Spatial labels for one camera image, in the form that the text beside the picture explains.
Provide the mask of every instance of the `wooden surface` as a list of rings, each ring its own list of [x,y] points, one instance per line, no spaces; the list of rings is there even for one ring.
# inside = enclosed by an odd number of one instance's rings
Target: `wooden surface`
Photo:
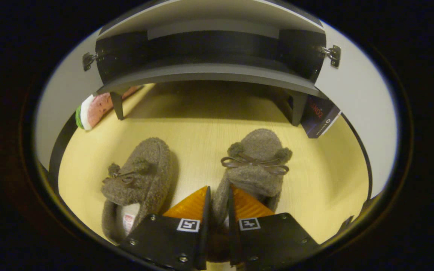
[[[236,82],[149,84],[123,102],[126,119],[110,111],[91,131],[78,129],[62,158],[59,191],[69,208],[105,238],[100,192],[107,167],[124,164],[136,145],[159,137],[174,155],[175,178],[162,212],[205,185],[216,189],[229,146],[258,128],[273,130],[294,155],[277,213],[288,212],[316,240],[332,237],[359,214],[368,173],[358,141],[342,117],[319,139],[292,126],[266,87]],[[229,264],[210,264],[227,270]]]

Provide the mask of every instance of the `slipper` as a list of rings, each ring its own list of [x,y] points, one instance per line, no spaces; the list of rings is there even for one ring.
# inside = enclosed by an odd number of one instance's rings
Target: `slipper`
[[[241,142],[227,150],[221,163],[227,168],[212,196],[212,216],[222,225],[227,218],[230,185],[251,194],[275,212],[282,190],[283,175],[289,168],[284,165],[292,151],[283,148],[277,135],[268,129],[250,132]]]
[[[129,88],[122,96],[122,99],[135,93],[143,86],[133,86]],[[110,98],[110,93],[104,93],[98,96],[89,96],[76,109],[75,119],[76,125],[87,131],[93,129],[103,116],[113,108],[113,102]]]
[[[161,139],[142,141],[120,168],[108,168],[101,192],[107,198],[102,228],[117,245],[148,214],[160,210],[170,187],[172,161],[167,144]]]

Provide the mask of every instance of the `book cover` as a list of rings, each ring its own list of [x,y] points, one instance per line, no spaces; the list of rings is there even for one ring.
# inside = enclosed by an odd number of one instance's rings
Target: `book cover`
[[[301,125],[310,139],[325,134],[341,115],[341,110],[331,100],[308,96]]]

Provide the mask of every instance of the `latch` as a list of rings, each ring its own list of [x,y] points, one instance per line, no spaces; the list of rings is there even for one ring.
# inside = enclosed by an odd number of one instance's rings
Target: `latch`
[[[85,72],[91,68],[91,64],[93,63],[93,61],[95,61],[97,57],[98,57],[98,53],[94,55],[90,55],[90,53],[86,53],[83,55],[82,61],[83,61],[83,69],[85,70]]]
[[[332,67],[339,67],[339,62],[341,60],[341,48],[339,46],[334,45],[331,49],[327,49],[324,46],[321,46],[319,48],[319,52],[330,58],[330,65]]]

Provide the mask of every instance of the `slipper label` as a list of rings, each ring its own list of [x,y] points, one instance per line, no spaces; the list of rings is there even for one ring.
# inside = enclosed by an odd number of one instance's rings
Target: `slipper label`
[[[125,214],[123,216],[123,229],[125,230],[125,233],[128,235],[131,231],[131,226],[133,226],[133,222],[135,220],[135,216],[131,214]]]
[[[241,230],[258,230],[260,229],[259,220],[257,218],[246,218],[239,220]]]
[[[200,220],[182,218],[177,227],[179,231],[189,231],[191,233],[198,233],[200,227]]]

